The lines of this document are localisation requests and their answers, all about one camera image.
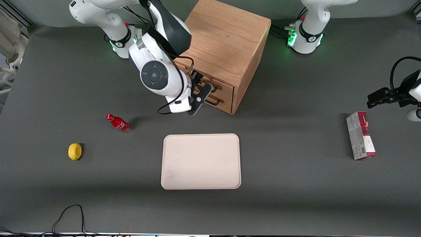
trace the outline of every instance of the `red and white box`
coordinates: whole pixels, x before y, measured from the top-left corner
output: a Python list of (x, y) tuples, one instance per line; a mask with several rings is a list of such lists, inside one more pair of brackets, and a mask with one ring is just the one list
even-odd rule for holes
[(367, 112), (356, 112), (346, 119), (351, 138), (354, 160), (362, 161), (376, 156), (373, 142), (368, 133)]

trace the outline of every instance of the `white tray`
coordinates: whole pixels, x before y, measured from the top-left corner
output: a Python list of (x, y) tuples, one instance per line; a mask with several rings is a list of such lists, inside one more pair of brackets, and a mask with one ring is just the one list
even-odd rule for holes
[(236, 134), (168, 135), (164, 139), (164, 189), (236, 189), (240, 185)]

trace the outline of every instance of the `coca-cola bottle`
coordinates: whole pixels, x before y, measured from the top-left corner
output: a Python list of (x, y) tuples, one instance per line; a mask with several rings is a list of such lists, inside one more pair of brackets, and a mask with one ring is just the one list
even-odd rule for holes
[(115, 117), (112, 114), (107, 114), (106, 116), (107, 120), (111, 122), (113, 127), (116, 129), (122, 131), (123, 133), (129, 133), (131, 131), (130, 124), (126, 123), (122, 118)]

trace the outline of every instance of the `wooden cabinet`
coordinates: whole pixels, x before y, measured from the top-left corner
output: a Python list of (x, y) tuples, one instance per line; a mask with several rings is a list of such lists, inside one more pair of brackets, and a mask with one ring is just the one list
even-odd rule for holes
[[(194, 69), (217, 90), (208, 104), (235, 114), (260, 63), (271, 21), (215, 1), (199, 0), (185, 21), (192, 34), (182, 56), (195, 60)], [(184, 71), (191, 61), (177, 58)]]

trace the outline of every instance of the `yellow lemon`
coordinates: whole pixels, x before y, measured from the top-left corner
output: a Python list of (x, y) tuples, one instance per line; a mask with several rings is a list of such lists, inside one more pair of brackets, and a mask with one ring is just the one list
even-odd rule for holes
[(82, 146), (78, 143), (73, 143), (69, 146), (69, 157), (72, 160), (77, 160), (82, 155)]

